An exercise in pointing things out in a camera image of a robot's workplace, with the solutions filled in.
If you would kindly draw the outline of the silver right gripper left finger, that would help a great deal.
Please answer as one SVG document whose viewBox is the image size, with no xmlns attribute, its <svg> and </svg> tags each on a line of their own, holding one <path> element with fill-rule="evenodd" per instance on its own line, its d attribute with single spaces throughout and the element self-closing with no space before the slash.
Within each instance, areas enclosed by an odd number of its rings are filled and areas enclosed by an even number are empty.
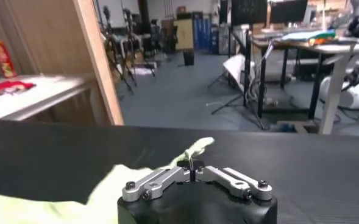
<svg viewBox="0 0 359 224">
<path fill-rule="evenodd" d="M 164 190 L 173 183 L 191 180 L 191 171 L 184 167 L 156 169 L 138 181 L 128 181 L 122 189 L 122 199 L 135 202 L 139 199 L 154 200 L 163 195 Z"/>
</svg>

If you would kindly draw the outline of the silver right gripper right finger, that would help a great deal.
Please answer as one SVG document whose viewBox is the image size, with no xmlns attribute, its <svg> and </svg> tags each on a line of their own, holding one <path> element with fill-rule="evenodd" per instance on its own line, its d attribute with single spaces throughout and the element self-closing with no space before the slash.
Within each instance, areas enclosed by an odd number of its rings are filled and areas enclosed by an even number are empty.
<svg viewBox="0 0 359 224">
<path fill-rule="evenodd" d="M 206 166 L 196 171 L 196 179 L 215 182 L 226 188 L 230 195 L 244 200 L 271 200 L 272 187 L 264 180 L 256 180 L 229 167 L 219 169 Z"/>
</svg>

